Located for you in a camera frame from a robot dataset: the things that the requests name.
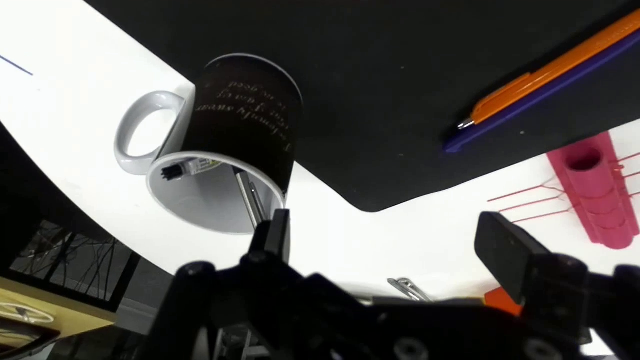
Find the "white surface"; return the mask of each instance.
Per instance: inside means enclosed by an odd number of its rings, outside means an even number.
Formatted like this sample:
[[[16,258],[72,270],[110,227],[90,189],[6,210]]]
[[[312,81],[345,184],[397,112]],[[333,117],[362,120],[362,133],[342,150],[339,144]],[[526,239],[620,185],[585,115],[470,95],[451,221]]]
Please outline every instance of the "white surface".
[[[0,120],[33,160],[88,215],[161,267],[175,272],[190,260],[236,264],[248,235],[207,231],[171,215],[153,199],[146,180],[115,160],[118,122],[136,98],[153,90],[188,95],[192,84],[80,0],[16,0],[6,8],[0,53],[34,75],[0,62]],[[620,156],[640,150],[639,122],[612,135]],[[293,264],[358,292],[397,293],[386,277],[408,275],[436,297],[481,293],[494,279],[474,254],[479,213],[505,206],[489,197],[548,177],[552,167],[538,156],[448,192],[364,213],[296,166],[288,193]],[[546,206],[566,203],[559,197]],[[640,239],[624,252],[594,245],[573,212],[522,225],[550,249],[579,255],[598,272],[640,261]]]

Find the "metal rod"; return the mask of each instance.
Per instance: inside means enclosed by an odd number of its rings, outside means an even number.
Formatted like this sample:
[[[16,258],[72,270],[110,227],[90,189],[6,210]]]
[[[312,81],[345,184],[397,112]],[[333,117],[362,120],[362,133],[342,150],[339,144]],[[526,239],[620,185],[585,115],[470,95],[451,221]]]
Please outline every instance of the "metal rod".
[[[256,193],[256,188],[253,185],[246,171],[235,167],[235,174],[236,174],[236,180],[239,180],[239,185],[242,192],[242,199],[244,199],[248,217],[250,217],[253,225],[258,227],[258,224],[266,217],[261,196]]]

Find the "mug rim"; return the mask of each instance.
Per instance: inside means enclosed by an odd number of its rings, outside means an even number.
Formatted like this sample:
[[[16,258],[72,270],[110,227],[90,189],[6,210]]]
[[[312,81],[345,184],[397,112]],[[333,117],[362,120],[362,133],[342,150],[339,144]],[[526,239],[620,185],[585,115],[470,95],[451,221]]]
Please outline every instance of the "mug rim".
[[[248,161],[242,161],[239,158],[230,158],[230,156],[224,156],[224,154],[218,154],[218,151],[173,151],[173,154],[165,154],[165,156],[156,158],[156,161],[146,171],[146,175],[144,175],[146,177],[146,188],[153,193],[153,197],[156,199],[156,203],[161,203],[167,212],[175,213],[177,217],[180,217],[180,220],[185,220],[185,221],[188,221],[192,225],[216,231],[215,227],[207,227],[203,224],[190,221],[185,215],[173,212],[169,206],[165,206],[165,201],[156,196],[156,192],[153,188],[153,174],[156,171],[156,167],[163,167],[167,161],[185,160],[185,158],[215,160],[215,161],[221,161],[222,166],[240,167],[240,170],[248,171],[250,175],[258,177],[274,193],[277,207],[286,207],[286,193],[280,189],[280,185],[270,175],[266,175],[262,170],[258,170],[256,166],[253,166]]]

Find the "black machine part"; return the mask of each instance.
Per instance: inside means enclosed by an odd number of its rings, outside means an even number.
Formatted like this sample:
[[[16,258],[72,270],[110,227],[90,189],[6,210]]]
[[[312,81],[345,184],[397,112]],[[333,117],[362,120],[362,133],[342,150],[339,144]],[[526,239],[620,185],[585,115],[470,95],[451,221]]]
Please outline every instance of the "black machine part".
[[[256,227],[236,267],[180,267],[138,358],[575,360],[585,358],[586,328],[619,358],[640,358],[640,267],[591,274],[500,213],[481,215],[477,249],[498,282],[511,265],[521,275],[507,283],[524,306],[519,318],[479,303],[362,306],[320,274],[305,277],[284,261],[286,227],[288,210],[278,210]],[[512,255],[508,245],[490,241],[511,244],[519,261],[500,260]],[[244,350],[224,350],[222,334],[239,326],[248,334]]]

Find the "red line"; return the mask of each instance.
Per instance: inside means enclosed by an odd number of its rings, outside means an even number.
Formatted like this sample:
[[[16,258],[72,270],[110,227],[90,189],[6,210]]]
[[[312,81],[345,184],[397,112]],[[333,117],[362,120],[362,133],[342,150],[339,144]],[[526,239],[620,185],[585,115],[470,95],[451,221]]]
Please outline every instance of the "red line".
[[[496,201],[496,199],[503,199],[503,197],[511,197],[511,196],[517,196],[517,193],[524,193],[524,192],[530,192],[530,189],[536,189],[536,188],[543,188],[544,184],[538,184],[538,185],[533,185],[533,188],[522,188],[519,192],[508,192],[505,196],[498,196],[498,197],[490,197],[489,201]]]
[[[511,207],[503,207],[503,210],[498,210],[498,212],[511,212],[511,210],[517,210],[517,207],[550,201],[550,199],[557,199],[557,197],[561,197],[561,196],[563,196],[563,193],[557,193],[557,196],[550,196],[550,197],[541,197],[541,199],[534,199],[534,201],[517,203],[517,206],[511,206]]]
[[[498,199],[505,199],[505,197],[511,197],[511,196],[519,196],[519,193],[524,193],[524,192],[533,192],[533,189],[536,189],[536,188],[548,188],[546,181],[550,181],[550,180],[555,180],[555,177],[548,177],[548,180],[544,180],[544,181],[538,184],[538,185],[530,185],[530,188],[522,188],[522,189],[519,189],[519,192],[508,192],[508,193],[505,193],[505,196],[490,197],[489,201],[498,201]]]
[[[635,175],[639,175],[640,171],[633,171],[633,174],[626,174],[624,177],[635,177]]]
[[[530,217],[519,217],[514,221],[530,221],[530,220],[538,220],[538,217],[548,217],[548,215],[557,215],[557,213],[564,213],[570,212],[573,207],[561,210],[561,212],[548,212],[548,213],[541,213],[541,215],[530,215]]]
[[[543,188],[548,188],[548,185],[543,185]],[[548,189],[557,189],[557,192],[563,192],[563,193],[564,193],[564,189],[563,189],[563,188],[548,188]]]
[[[624,158],[619,158],[619,161],[626,161],[626,160],[637,158],[637,156],[640,156],[640,151],[624,156]]]

